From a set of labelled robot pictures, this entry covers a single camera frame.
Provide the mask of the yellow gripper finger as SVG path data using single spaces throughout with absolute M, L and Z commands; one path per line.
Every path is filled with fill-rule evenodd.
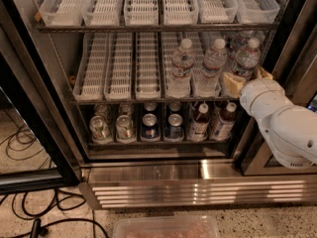
M 238 98 L 246 83 L 246 80 L 240 76 L 230 72 L 223 73 L 223 87 L 228 96 Z
M 258 65 L 255 69 L 255 78 L 266 78 L 266 79 L 273 79 L 273 76 L 271 73 L 266 71 L 262 66 Z

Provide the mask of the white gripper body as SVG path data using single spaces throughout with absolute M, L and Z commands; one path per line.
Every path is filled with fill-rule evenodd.
M 240 93 L 240 104 L 254 118 L 265 118 L 281 107 L 293 105 L 284 89 L 267 78 L 249 81 Z

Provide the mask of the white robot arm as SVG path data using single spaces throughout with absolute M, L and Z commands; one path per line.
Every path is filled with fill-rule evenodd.
M 317 114 L 293 104 L 284 89 L 272 78 L 246 81 L 224 71 L 225 93 L 238 98 L 240 105 L 259 126 L 275 159 L 290 169 L 317 164 Z

